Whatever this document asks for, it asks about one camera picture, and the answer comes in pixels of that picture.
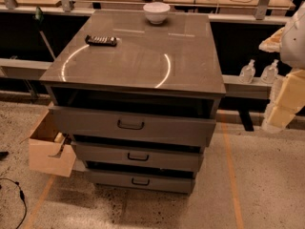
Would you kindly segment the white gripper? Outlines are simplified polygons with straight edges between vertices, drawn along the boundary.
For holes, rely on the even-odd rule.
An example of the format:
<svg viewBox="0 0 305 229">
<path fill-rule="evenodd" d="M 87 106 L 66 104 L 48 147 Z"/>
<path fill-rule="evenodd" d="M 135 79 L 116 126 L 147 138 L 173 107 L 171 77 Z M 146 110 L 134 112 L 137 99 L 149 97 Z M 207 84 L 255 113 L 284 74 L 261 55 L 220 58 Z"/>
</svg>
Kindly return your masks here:
<svg viewBox="0 0 305 229">
<path fill-rule="evenodd" d="M 278 76 L 271 88 L 262 129 L 275 134 L 283 131 L 305 107 L 305 4 L 284 29 L 263 40 L 258 48 L 264 52 L 280 52 L 281 61 L 295 68 L 286 76 Z"/>
</svg>

